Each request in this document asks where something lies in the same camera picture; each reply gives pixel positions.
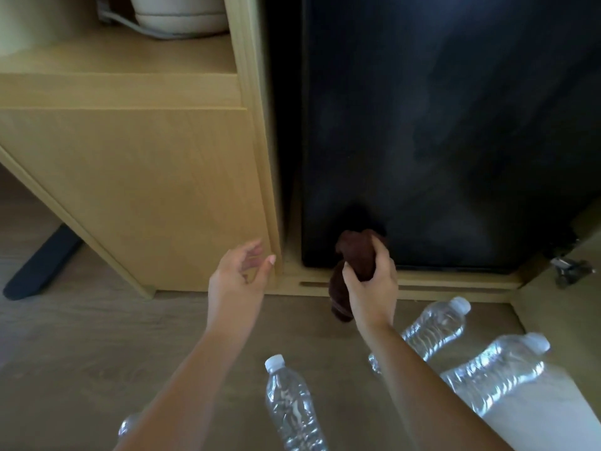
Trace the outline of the person's right hand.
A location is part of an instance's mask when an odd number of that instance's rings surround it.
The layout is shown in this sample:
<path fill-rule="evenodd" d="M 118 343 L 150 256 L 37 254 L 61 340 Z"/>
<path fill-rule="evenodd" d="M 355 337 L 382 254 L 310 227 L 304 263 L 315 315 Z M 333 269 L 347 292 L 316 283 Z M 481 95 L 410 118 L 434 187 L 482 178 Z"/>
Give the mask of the person's right hand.
<path fill-rule="evenodd" d="M 371 280 L 362 282 L 363 296 L 350 301 L 357 328 L 365 341 L 392 330 L 399 295 L 397 270 L 388 249 L 375 237 L 372 243 L 376 251 L 376 270 Z"/>

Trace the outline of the person's left hand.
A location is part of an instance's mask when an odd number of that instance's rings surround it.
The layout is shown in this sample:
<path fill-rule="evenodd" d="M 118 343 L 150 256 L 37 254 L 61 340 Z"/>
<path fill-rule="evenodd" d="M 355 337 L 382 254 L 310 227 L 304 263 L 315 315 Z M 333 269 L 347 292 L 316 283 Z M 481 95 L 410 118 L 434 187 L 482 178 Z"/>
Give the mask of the person's left hand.
<path fill-rule="evenodd" d="M 255 240 L 221 258 L 208 284 L 206 332 L 240 341 L 249 337 L 264 298 L 254 293 L 254 277 L 259 259 L 267 256 L 262 242 Z"/>

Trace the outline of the person's left forearm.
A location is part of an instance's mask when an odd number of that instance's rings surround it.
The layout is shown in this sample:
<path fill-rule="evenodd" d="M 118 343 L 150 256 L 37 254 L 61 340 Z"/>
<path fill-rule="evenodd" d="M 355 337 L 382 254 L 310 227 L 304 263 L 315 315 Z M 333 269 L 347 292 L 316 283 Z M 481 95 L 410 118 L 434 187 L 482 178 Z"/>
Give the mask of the person's left forearm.
<path fill-rule="evenodd" d="M 215 320 L 114 451 L 201 451 L 219 391 L 254 321 Z"/>

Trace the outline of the person's white clothing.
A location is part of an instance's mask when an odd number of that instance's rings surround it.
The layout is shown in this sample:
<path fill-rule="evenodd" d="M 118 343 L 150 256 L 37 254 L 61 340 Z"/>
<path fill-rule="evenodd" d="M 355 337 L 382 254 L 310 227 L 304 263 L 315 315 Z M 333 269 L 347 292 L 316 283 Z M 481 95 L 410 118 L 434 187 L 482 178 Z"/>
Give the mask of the person's white clothing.
<path fill-rule="evenodd" d="M 534 381 L 483 417 L 515 451 L 601 451 L 601 422 L 563 368 L 547 363 Z"/>

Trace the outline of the person's right forearm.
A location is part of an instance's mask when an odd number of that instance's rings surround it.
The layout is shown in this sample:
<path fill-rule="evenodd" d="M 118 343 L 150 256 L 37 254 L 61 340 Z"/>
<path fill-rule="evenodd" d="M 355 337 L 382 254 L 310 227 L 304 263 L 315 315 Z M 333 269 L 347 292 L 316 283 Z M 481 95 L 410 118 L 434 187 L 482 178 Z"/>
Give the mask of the person's right forearm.
<path fill-rule="evenodd" d="M 514 451 L 389 323 L 357 322 L 417 451 Z"/>

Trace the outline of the dark brown cloth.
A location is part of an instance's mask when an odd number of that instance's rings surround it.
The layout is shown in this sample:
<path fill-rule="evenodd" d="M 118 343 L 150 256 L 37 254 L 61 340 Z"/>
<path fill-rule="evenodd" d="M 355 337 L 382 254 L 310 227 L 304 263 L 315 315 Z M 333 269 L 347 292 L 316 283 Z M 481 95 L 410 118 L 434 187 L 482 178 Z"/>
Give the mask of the dark brown cloth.
<path fill-rule="evenodd" d="M 376 270 L 376 251 L 372 243 L 374 237 L 386 244 L 384 236 L 366 229 L 362 232 L 343 231 L 335 245 L 335 251 L 342 259 L 334 267 L 328 284 L 328 293 L 331 299 L 331 311 L 343 323 L 354 319 L 349 291 L 342 274 L 344 265 L 348 264 L 352 267 L 359 281 L 371 280 Z"/>

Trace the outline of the black mini fridge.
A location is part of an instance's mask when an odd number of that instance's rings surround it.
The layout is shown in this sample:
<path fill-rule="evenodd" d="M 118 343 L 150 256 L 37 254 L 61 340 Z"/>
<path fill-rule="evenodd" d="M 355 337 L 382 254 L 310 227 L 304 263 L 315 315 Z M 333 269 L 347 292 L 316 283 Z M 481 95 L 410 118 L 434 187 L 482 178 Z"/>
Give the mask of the black mini fridge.
<path fill-rule="evenodd" d="M 601 197 L 601 0 L 303 0 L 301 258 L 511 273 Z"/>

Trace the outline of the clear plastic water bottle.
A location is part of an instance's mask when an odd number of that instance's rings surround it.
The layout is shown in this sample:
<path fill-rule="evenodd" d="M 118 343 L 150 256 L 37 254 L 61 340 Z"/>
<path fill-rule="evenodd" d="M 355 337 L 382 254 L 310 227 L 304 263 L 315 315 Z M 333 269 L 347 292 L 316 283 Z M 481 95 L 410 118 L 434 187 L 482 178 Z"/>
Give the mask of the clear plastic water bottle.
<path fill-rule="evenodd" d="M 136 425 L 139 416 L 141 414 L 139 412 L 131 414 L 129 416 L 127 416 L 124 421 L 122 421 L 120 428 L 118 430 L 118 440 L 121 440 L 122 438 L 124 438 L 127 433 L 133 429 L 133 427 Z"/>
<path fill-rule="evenodd" d="M 266 408 L 284 451 L 329 451 L 303 377 L 286 366 L 281 354 L 268 358 L 265 368 Z"/>
<path fill-rule="evenodd" d="M 502 335 L 482 353 L 440 377 L 470 409 L 484 417 L 504 396 L 545 371 L 544 355 L 550 348 L 541 333 Z"/>
<path fill-rule="evenodd" d="M 470 308 L 470 303 L 462 297 L 432 303 L 408 331 L 398 334 L 393 327 L 374 335 L 371 341 L 366 341 L 372 350 L 372 370 L 382 375 L 389 387 L 414 379 L 416 384 L 429 381 L 441 384 L 427 361 L 463 333 Z"/>

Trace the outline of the light wooden cabinet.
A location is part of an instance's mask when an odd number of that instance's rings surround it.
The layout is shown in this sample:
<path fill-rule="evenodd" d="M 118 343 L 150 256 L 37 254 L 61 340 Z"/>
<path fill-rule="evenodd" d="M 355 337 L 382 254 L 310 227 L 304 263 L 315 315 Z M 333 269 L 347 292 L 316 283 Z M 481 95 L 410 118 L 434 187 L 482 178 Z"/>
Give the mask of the light wooden cabinet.
<path fill-rule="evenodd" d="M 303 0 L 224 0 L 229 32 L 124 26 L 0 58 L 0 163 L 134 288 L 206 291 L 231 246 L 274 294 L 327 295 L 301 258 Z M 400 268 L 408 290 L 514 290 L 519 271 Z"/>

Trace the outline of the metal door hinge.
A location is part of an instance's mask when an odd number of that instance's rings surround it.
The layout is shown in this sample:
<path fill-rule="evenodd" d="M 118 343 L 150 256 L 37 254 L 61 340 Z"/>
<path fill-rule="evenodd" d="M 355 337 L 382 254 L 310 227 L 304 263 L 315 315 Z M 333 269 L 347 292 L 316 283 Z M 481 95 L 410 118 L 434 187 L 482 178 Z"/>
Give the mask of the metal door hinge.
<path fill-rule="evenodd" d="M 566 289 L 583 278 L 596 273 L 593 265 L 587 260 L 557 256 L 550 259 L 550 264 L 555 270 L 555 284 L 559 289 Z"/>

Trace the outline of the open wooden cabinet door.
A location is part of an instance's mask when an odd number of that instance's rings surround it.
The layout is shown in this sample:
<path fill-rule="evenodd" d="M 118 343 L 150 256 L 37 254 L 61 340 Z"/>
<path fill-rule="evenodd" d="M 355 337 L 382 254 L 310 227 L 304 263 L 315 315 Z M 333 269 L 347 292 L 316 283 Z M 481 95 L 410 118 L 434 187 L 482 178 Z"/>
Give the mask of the open wooden cabinet door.
<path fill-rule="evenodd" d="M 550 264 L 557 256 L 587 260 L 596 273 L 559 289 Z M 601 197 L 519 273 L 525 282 L 510 302 L 524 329 L 546 336 L 553 360 L 582 392 L 601 390 Z"/>

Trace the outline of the white electric kettle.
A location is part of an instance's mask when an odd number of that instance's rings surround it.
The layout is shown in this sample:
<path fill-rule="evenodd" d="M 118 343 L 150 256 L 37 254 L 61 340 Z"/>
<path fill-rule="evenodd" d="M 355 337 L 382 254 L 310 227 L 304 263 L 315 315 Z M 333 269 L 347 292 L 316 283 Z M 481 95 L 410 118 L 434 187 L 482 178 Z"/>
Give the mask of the white electric kettle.
<path fill-rule="evenodd" d="M 164 34 L 229 32 L 224 0 L 131 0 L 143 28 Z"/>

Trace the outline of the black furniture foot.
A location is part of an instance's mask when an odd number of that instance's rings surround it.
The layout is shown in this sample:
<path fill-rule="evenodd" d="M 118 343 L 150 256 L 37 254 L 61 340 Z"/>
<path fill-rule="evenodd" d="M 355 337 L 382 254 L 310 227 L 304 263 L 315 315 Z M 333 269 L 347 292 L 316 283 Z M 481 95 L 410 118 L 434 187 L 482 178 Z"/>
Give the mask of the black furniture foot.
<path fill-rule="evenodd" d="M 83 243 L 79 235 L 62 223 L 5 285 L 4 297 L 19 301 L 40 295 L 63 271 Z"/>

